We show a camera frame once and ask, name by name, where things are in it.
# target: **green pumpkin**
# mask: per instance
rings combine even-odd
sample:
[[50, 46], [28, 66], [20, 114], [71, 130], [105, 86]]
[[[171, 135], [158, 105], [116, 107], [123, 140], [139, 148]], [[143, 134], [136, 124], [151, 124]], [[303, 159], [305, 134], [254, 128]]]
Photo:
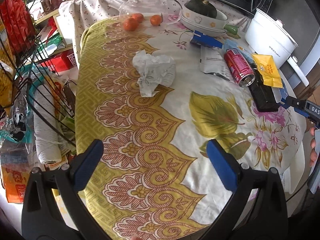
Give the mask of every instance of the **green pumpkin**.
[[217, 9], [208, 0], [190, 0], [184, 6], [198, 14], [214, 19], [217, 17]]

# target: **teapot handle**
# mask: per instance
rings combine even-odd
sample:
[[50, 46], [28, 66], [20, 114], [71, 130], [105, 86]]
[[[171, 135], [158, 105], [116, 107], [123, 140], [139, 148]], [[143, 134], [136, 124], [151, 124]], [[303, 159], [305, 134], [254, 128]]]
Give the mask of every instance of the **teapot handle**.
[[178, 19], [176, 19], [176, 20], [174, 20], [174, 21], [172, 21], [172, 22], [167, 23], [168, 25], [177, 23], [178, 21], [180, 21], [181, 16], [182, 16], [182, 5], [181, 5], [177, 0], [173, 0], [173, 1], [175, 1], [175, 2], [180, 6], [179, 17], [178, 17]]

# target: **tablecloth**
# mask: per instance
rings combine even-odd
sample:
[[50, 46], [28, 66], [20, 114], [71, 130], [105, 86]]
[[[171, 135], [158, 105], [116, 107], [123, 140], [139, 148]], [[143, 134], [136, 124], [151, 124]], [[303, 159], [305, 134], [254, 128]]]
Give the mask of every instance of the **tablecloth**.
[[[75, 52], [77, 64], [79, 66], [79, 53], [81, 50], [81, 36], [85, 29], [94, 23], [119, 15], [120, 1], [127, 0], [72, 0], [60, 5], [59, 13], [66, 17], [70, 24], [70, 31], [74, 32], [72, 43]], [[177, 0], [180, 4], [185, 4], [189, 0]], [[228, 24], [238, 26], [240, 30], [245, 31], [251, 20], [242, 15], [231, 6], [217, 1], [209, 0], [214, 6], [225, 13], [228, 17]], [[179, 13], [179, 5], [173, 1], [165, 1], [168, 5], [169, 13]]]
[[[112, 239], [177, 239], [211, 224], [231, 192], [205, 153], [216, 138], [240, 163], [283, 172], [297, 152], [305, 118], [289, 108], [259, 113], [248, 88], [199, 70], [200, 49], [181, 23], [121, 32], [116, 18], [82, 37], [76, 146], [93, 139], [104, 154], [86, 189], [87, 207]], [[220, 40], [229, 39], [223, 35]], [[171, 87], [140, 96], [135, 52], [176, 61]]]

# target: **finger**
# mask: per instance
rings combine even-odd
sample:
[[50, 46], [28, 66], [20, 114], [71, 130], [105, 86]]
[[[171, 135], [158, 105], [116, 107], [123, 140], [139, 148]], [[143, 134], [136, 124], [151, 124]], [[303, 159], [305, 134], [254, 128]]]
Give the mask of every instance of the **finger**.
[[312, 136], [315, 136], [315, 130], [316, 130], [315, 127], [311, 127], [310, 128], [310, 133], [311, 133]]
[[131, 236], [130, 240], [142, 240], [142, 239], [134, 235], [134, 236]]
[[316, 162], [316, 160], [318, 159], [318, 156], [316, 154], [316, 151], [314, 149], [312, 149], [311, 153], [310, 153], [310, 159], [313, 161], [313, 162]]
[[311, 149], [314, 149], [316, 147], [316, 139], [312, 139], [311, 142], [310, 142], [310, 146], [311, 146]]

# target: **red box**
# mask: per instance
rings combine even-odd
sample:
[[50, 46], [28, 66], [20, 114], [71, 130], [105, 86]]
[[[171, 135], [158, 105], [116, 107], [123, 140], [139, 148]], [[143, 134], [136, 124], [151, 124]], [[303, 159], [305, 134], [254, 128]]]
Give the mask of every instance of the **red box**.
[[71, 61], [68, 58], [68, 55], [73, 53], [73, 49], [66, 50], [62, 53], [55, 55], [49, 60], [41, 63], [41, 66], [48, 67], [51, 71], [62, 72], [73, 68]]

